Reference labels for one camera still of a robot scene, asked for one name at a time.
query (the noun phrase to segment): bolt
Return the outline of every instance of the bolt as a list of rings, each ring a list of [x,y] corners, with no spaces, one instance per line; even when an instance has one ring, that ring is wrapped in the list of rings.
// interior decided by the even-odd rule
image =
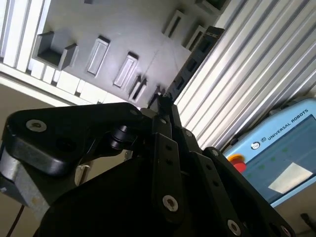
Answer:
[[[281,229],[283,230],[283,232],[288,236],[288,237],[292,237],[290,231],[288,231],[288,229],[284,226],[281,226]]]
[[[130,112],[134,115],[138,115],[138,113],[135,110],[130,110]]]
[[[188,130],[186,130],[186,135],[189,136],[189,137],[192,137],[192,133]]]
[[[213,155],[218,156],[218,152],[216,150],[212,150]]]
[[[162,203],[165,208],[171,212],[176,212],[179,208],[177,200],[170,195],[166,195],[162,198]]]
[[[31,119],[27,121],[26,127],[32,132],[44,132],[47,129],[46,124],[43,121],[37,119]]]
[[[233,232],[235,236],[241,235],[241,230],[235,221],[228,220],[227,225],[228,225],[228,228],[231,230],[231,232]]]
[[[166,123],[167,123],[167,121],[166,121],[166,120],[164,120],[163,118],[161,118],[161,119],[160,119],[160,121],[161,121],[162,123],[164,123],[164,124],[166,124]]]

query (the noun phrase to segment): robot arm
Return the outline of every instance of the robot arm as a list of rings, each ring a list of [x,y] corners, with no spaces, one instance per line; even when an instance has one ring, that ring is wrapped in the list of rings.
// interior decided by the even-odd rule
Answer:
[[[177,108],[128,103],[20,111],[6,122],[0,189],[30,207],[37,236],[294,237],[219,150],[202,151]],[[133,157],[76,187],[76,167]]]

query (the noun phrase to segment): rectangular slot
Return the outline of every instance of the rectangular slot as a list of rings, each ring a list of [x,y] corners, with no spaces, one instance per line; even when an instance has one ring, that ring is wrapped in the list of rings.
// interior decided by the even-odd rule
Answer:
[[[180,80],[178,80],[176,83],[178,83],[178,82],[179,82],[179,84],[178,84],[178,86],[177,86],[177,90],[180,90],[181,87],[182,87],[182,85],[184,84],[184,79],[183,79],[183,77],[180,77]]]
[[[94,43],[87,67],[87,72],[92,74],[94,77],[96,77],[100,71],[109,46],[110,41],[101,36],[99,36],[99,38]]]
[[[174,33],[175,33],[175,30],[177,29],[180,21],[182,20],[182,18],[184,17],[185,15],[179,11],[179,10],[176,10],[171,21],[169,22],[169,24],[166,26],[166,29],[164,31],[164,35],[165,36],[168,36],[169,38],[171,38]]]
[[[203,40],[201,44],[199,45],[198,49],[202,52],[205,53],[207,49],[211,46],[211,42],[208,40]]]
[[[139,89],[139,87],[140,87],[140,84],[141,84],[141,82],[138,81],[138,82],[136,83],[136,85],[134,86],[134,88],[133,88],[133,90],[132,90],[132,92],[131,92],[131,94],[130,94],[130,96],[129,96],[129,99],[130,99],[130,100],[135,100],[135,98],[137,97],[137,91],[138,91],[138,89]]]
[[[197,64],[197,61],[191,58],[187,64],[187,70],[191,73],[195,69]]]
[[[178,26],[180,20],[181,20],[181,17],[178,16],[177,19],[176,19],[176,21],[175,21],[174,24],[173,24],[173,27],[171,28],[171,31],[170,31],[169,35],[168,35],[169,38],[171,38],[171,36],[172,36],[174,30],[177,28],[177,26]]]
[[[147,87],[147,82],[146,80],[144,82],[137,82],[137,86],[135,87],[135,93],[134,95],[131,97],[131,101],[133,101],[134,103],[137,103],[137,101],[139,100],[139,98],[142,96],[142,94],[144,93],[145,89]]]
[[[195,39],[193,40],[193,43],[191,44],[190,48],[189,48],[189,51],[192,51],[194,49],[194,47],[196,46],[197,42],[201,39],[201,36],[202,36],[202,32],[199,31],[197,36],[195,37]]]
[[[186,49],[192,52],[195,49],[195,47],[198,45],[199,41],[201,40],[205,32],[206,32],[206,28],[200,25],[197,26],[196,30],[194,31],[191,38],[189,39],[188,44],[185,46]]]
[[[136,65],[137,65],[138,59],[136,55],[133,55],[132,53],[129,53],[118,73],[118,76],[113,82],[113,85],[123,89],[129,79],[131,78]]]
[[[197,0],[196,5],[211,15],[220,15],[229,2],[229,0]]]

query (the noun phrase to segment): black plastic part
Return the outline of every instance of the black plastic part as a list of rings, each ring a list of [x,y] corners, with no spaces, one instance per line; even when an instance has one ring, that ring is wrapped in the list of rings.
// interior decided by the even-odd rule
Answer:
[[[213,26],[208,27],[206,33],[200,40],[199,45],[195,47],[195,50],[189,56],[180,72],[172,82],[171,86],[167,90],[165,94],[166,97],[169,97],[173,102],[176,101],[184,87],[189,83],[200,65],[210,54],[223,32],[224,29]]]
[[[47,211],[38,236],[195,236],[186,202],[180,226],[157,215],[151,202],[151,167],[150,159],[129,159],[69,191]]]
[[[167,222],[180,224],[184,218],[182,180],[178,154],[178,144],[170,138],[156,133],[153,160],[152,202]],[[164,196],[175,198],[176,212],[169,211],[162,202]]]
[[[226,188],[231,203],[239,219],[245,223],[250,233],[257,237],[288,237],[281,226],[286,227],[294,237],[295,233],[287,222],[270,206],[219,150],[208,147],[203,154],[214,162],[221,181]]]
[[[111,148],[108,134],[114,127],[140,126],[142,118],[128,103],[19,111],[7,119],[2,139],[12,157],[46,174],[61,176],[81,159],[86,162],[120,152]],[[43,121],[47,130],[29,130],[26,122],[31,119]]]

